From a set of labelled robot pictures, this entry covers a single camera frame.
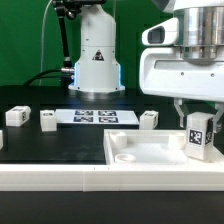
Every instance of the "black table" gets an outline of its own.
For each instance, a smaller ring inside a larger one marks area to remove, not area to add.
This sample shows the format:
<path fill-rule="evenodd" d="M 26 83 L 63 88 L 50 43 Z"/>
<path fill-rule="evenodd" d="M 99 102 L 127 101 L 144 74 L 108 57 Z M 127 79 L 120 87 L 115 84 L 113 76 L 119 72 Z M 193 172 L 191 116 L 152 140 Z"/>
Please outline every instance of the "black table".
<path fill-rule="evenodd" d="M 31 119 L 20 128 L 5 127 L 5 112 L 16 105 L 31 107 Z M 190 101 L 190 112 L 214 113 L 208 104 Z M 61 125 L 44 134 L 44 109 L 145 110 L 160 113 L 159 129 L 179 129 L 173 99 L 128 90 L 113 100 L 70 97 L 58 87 L 0 87 L 0 128 L 4 132 L 1 164 L 105 164 L 104 128 L 136 126 Z M 223 132 L 215 146 L 224 152 Z M 223 192 L 0 192 L 0 223 L 223 223 Z"/>

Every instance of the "small white block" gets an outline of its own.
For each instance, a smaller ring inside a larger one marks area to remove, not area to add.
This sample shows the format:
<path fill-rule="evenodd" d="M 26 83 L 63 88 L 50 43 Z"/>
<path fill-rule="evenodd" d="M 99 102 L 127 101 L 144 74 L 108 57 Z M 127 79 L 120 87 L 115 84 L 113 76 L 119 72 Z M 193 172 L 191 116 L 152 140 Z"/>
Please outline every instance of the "small white block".
<path fill-rule="evenodd" d="M 209 129 L 213 114 L 196 112 L 187 117 L 186 155 L 199 160 L 209 159 L 213 149 L 214 133 Z"/>
<path fill-rule="evenodd" d="M 145 111 L 140 116 L 139 129 L 141 130 L 153 130 L 158 125 L 159 112 L 157 111 Z"/>
<path fill-rule="evenodd" d="M 0 150 L 2 149 L 3 147 L 3 134 L 2 134 L 2 131 L 0 131 Z"/>
<path fill-rule="evenodd" d="M 57 131 L 57 118 L 53 110 L 40 111 L 40 125 L 43 132 Z"/>
<path fill-rule="evenodd" d="M 20 127 L 30 119 L 31 109 L 28 106 L 16 106 L 5 113 L 6 126 Z"/>

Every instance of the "black cable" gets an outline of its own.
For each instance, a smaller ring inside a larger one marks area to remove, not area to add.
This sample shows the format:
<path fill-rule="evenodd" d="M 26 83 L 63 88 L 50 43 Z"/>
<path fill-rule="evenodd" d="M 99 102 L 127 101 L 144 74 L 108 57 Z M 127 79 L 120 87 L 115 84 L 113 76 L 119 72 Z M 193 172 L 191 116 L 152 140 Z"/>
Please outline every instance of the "black cable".
<path fill-rule="evenodd" d="M 55 68 L 55 69 L 50 69 L 44 72 L 41 72 L 37 75 L 35 75 L 32 79 L 29 79 L 28 81 L 26 81 L 23 86 L 29 86 L 34 80 L 36 79 L 40 79 L 41 77 L 44 78 L 44 75 L 50 74 L 50 73 L 54 73 L 54 72 L 60 72 L 61 69 L 60 68 Z"/>
<path fill-rule="evenodd" d="M 61 79 L 61 78 L 68 78 L 71 77 L 71 75 L 57 75 L 57 76 L 44 76 L 44 77 L 37 77 L 33 79 L 33 81 L 38 80 L 38 79 Z"/>

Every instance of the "blue led light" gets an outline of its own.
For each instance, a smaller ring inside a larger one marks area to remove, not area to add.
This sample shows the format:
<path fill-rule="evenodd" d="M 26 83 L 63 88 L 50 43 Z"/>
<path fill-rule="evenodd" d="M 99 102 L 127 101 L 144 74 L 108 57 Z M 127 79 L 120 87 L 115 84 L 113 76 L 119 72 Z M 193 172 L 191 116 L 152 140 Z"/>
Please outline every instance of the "blue led light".
<path fill-rule="evenodd" d="M 77 78 L 77 63 L 75 63 L 75 66 L 74 66 L 74 82 L 73 82 L 73 85 L 76 86 L 76 78 Z"/>
<path fill-rule="evenodd" d="M 121 65 L 119 65 L 119 87 L 121 86 Z"/>

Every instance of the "cable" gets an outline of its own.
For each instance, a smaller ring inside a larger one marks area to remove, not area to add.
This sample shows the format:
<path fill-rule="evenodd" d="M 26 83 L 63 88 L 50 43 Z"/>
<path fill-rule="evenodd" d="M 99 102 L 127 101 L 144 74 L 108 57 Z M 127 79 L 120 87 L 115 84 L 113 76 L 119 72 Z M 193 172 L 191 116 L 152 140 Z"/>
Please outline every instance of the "cable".
<path fill-rule="evenodd" d="M 23 84 L 23 86 L 29 86 L 34 80 L 44 78 L 44 77 L 43 77 L 44 75 L 47 75 L 47 74 L 50 74 L 50 73 L 54 73 L 54 72 L 60 72 L 60 71 L 61 71 L 60 68 L 56 68 L 56 69 L 50 69 L 50 70 L 41 72 L 41 73 L 35 75 L 33 78 L 31 78 L 31 79 L 29 79 L 28 81 L 26 81 L 26 82 Z"/>
<path fill-rule="evenodd" d="M 116 17 L 116 8 L 117 8 L 117 0 L 114 0 L 114 15 L 113 15 L 114 19 Z"/>
<path fill-rule="evenodd" d="M 44 40 L 45 40 L 45 26 L 47 20 L 48 10 L 53 0 L 50 0 L 47 4 L 47 7 L 44 12 L 43 23 L 42 23 L 42 33 L 41 33 L 41 64 L 40 64 L 40 72 L 43 72 L 44 66 Z"/>
<path fill-rule="evenodd" d="M 62 78 L 62 75 L 57 75 L 57 76 L 56 75 L 55 76 L 43 76 L 43 77 L 33 78 L 32 82 L 35 81 L 35 80 L 39 80 L 39 79 L 61 79 L 61 78 Z"/>

